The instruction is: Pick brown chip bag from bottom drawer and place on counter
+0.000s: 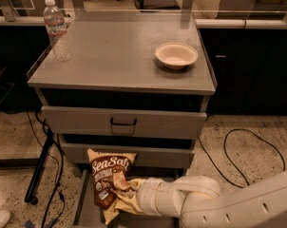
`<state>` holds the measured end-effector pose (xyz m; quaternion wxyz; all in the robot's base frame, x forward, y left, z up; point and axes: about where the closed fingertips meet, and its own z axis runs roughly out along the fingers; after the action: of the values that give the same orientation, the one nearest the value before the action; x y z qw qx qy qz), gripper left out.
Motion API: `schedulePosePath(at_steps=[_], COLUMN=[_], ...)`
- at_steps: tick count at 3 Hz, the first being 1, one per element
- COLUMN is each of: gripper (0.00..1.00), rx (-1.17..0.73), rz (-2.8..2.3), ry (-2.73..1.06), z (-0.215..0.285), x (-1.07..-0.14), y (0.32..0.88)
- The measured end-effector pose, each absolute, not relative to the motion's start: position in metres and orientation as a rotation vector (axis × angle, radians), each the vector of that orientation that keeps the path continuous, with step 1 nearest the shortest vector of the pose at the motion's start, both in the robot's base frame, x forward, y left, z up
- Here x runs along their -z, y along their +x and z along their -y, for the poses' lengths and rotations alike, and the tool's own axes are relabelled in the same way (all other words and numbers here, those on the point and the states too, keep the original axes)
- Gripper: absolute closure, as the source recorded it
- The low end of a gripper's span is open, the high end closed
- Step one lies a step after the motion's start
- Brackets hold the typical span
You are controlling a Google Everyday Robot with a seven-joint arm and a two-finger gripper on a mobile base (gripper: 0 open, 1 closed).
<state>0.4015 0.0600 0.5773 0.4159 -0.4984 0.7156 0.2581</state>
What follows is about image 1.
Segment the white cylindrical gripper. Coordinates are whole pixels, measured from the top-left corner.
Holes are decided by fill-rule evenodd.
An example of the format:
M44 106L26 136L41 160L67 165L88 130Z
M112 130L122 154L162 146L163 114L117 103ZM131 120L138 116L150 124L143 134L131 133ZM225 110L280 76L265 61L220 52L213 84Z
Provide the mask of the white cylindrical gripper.
M174 182L149 178L124 180L120 190L137 193L137 198L119 196L114 207L134 215L179 217L182 210L182 191Z

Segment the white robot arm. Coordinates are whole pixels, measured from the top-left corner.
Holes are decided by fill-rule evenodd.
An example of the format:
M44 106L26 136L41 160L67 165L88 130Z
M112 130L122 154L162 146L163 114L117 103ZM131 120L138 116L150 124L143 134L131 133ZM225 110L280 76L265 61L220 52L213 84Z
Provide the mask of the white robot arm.
M137 202L143 214L122 214L115 228L287 228L287 171L228 195L203 176L149 178Z

